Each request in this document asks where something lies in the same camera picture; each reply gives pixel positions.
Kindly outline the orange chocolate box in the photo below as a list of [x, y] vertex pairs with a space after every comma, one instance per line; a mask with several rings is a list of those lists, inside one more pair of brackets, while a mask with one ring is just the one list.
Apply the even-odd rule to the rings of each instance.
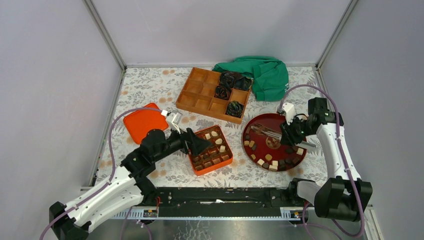
[[[212, 136], [212, 131], [217, 132], [218, 136]], [[188, 155], [188, 159], [195, 175], [205, 175], [232, 163], [233, 153], [220, 126], [213, 125], [211, 127], [199, 130], [195, 132], [195, 134], [205, 140], [205, 134], [210, 134], [211, 138], [207, 140], [212, 143], [212, 146], [206, 149], [202, 154], [193, 156], [190, 153]], [[222, 144], [216, 144], [215, 140], [217, 139], [222, 139]], [[220, 152], [220, 146], [225, 146], [224, 152]]]

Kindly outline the red round plate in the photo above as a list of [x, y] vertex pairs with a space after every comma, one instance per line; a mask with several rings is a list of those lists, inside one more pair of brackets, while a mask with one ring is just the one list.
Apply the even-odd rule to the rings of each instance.
[[280, 140], [255, 133], [252, 125], [263, 125], [282, 133], [280, 124], [286, 118], [277, 113], [260, 114], [245, 126], [241, 141], [244, 152], [259, 167], [272, 172], [285, 172], [297, 167], [305, 158], [307, 150], [298, 146], [282, 145]]

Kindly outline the metal serving tongs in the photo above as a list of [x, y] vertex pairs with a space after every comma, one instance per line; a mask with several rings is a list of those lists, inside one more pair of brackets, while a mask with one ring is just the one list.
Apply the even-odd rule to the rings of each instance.
[[276, 140], [281, 140], [282, 138], [282, 134], [280, 132], [277, 132], [273, 129], [265, 127], [264, 125], [261, 125], [261, 124], [251, 125], [250, 129], [259, 135], [268, 136]]

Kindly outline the orange box lid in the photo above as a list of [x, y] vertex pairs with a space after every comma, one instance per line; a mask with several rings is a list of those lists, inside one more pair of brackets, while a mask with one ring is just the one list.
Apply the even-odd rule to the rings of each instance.
[[159, 107], [151, 102], [144, 106], [148, 110], [137, 110], [123, 118], [123, 123], [132, 140], [140, 145], [150, 130], [166, 130], [169, 125], [166, 118], [161, 115]]

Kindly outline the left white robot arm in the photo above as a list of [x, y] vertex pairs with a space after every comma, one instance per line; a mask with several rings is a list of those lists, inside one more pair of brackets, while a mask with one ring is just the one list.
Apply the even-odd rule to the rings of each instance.
[[141, 145], [99, 185], [72, 201], [51, 205], [48, 227], [59, 240], [85, 240], [117, 213], [154, 202], [156, 187], [148, 175], [155, 170], [156, 162], [177, 151], [198, 156], [211, 146], [209, 140], [198, 137], [191, 128], [172, 130], [169, 137], [160, 129], [150, 130]]

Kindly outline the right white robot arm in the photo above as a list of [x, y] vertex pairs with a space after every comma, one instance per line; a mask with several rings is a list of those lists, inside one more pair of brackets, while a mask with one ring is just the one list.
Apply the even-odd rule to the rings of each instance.
[[278, 114], [285, 116], [280, 124], [282, 145], [299, 147], [308, 136], [321, 144], [327, 169], [327, 180], [319, 186], [313, 180], [294, 178], [287, 191], [287, 201], [299, 206], [308, 201], [320, 218], [358, 222], [371, 199], [373, 187], [363, 181], [350, 157], [340, 113], [328, 108], [328, 101], [315, 97], [308, 101], [308, 116], [296, 114], [293, 104], [283, 103]]

